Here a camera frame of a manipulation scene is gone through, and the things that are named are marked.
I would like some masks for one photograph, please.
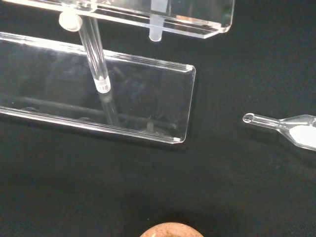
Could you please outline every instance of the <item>acrylic stand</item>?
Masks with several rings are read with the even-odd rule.
[[[150,29],[150,38],[163,31],[209,38],[227,32],[235,0],[4,0],[33,7],[65,11]]]
[[[193,66],[103,50],[96,17],[112,19],[109,13],[118,9],[114,4],[106,6],[106,1],[10,1],[62,11],[61,26],[79,31],[83,46],[0,33],[0,57],[7,63],[0,71],[0,113],[170,144],[185,140],[195,80]],[[161,40],[166,30],[192,36],[198,33],[201,38],[225,31],[225,27],[204,27],[195,33],[187,27],[188,31],[182,31],[179,22],[182,27],[186,20],[194,25],[194,18],[174,18],[178,26],[171,28],[171,18],[166,16],[171,2],[157,1],[117,2],[129,7],[139,3],[151,13],[161,13],[148,16],[153,41]],[[233,0],[226,2],[234,5]],[[117,11],[123,17],[116,21],[137,23],[127,21],[121,8]]]

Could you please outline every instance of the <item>black background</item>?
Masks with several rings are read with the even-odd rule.
[[[0,31],[80,43],[58,13],[0,4]],[[227,34],[103,22],[103,47],[196,66],[187,140],[164,146],[2,118],[1,237],[138,237],[176,221],[205,237],[316,235],[316,153],[249,127],[316,115],[316,1],[237,0]]]

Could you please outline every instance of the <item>white plastic cap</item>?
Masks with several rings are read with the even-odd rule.
[[[77,32],[82,26],[82,19],[73,12],[64,11],[59,15],[59,25],[67,31]]]

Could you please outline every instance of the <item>clear acrylic panel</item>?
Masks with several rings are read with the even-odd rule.
[[[83,46],[0,33],[0,114],[170,144],[186,138],[195,68],[104,50],[96,89]]]
[[[148,27],[151,39],[159,31],[208,38],[229,30],[235,0],[5,0]]]

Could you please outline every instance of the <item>transparent plastic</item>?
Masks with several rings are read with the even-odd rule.
[[[0,33],[0,114],[170,144],[186,138],[195,68],[104,50],[98,92],[81,45]]]
[[[198,38],[227,32],[235,0],[5,0],[150,28],[150,38],[162,31]]]
[[[316,151],[316,117],[301,115],[292,118],[274,119],[255,114],[246,114],[245,123],[277,130],[294,145]]]
[[[100,93],[107,93],[111,89],[111,84],[104,59],[98,22],[95,18],[88,16],[82,16],[81,20],[82,26],[79,35],[87,54],[95,86]]]

